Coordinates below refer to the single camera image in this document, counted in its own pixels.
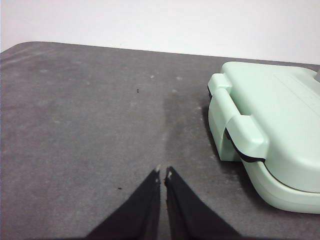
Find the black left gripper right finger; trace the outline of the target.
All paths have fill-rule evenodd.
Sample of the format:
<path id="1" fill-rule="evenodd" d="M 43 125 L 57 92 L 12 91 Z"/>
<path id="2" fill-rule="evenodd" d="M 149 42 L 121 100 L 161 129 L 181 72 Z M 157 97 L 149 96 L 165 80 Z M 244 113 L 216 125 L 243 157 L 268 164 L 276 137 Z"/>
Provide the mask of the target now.
<path id="1" fill-rule="evenodd" d="M 211 210 L 169 166 L 164 180 L 172 237 L 240 237 L 231 225 Z"/>

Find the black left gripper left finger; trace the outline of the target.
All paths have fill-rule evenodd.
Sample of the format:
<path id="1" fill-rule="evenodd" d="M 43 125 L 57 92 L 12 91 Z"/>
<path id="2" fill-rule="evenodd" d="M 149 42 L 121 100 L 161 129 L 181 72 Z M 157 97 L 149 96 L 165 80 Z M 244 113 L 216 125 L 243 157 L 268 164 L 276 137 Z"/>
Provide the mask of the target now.
<path id="1" fill-rule="evenodd" d="M 160 219 L 160 170 L 155 168 L 132 195 L 88 237 L 156 237 Z"/>

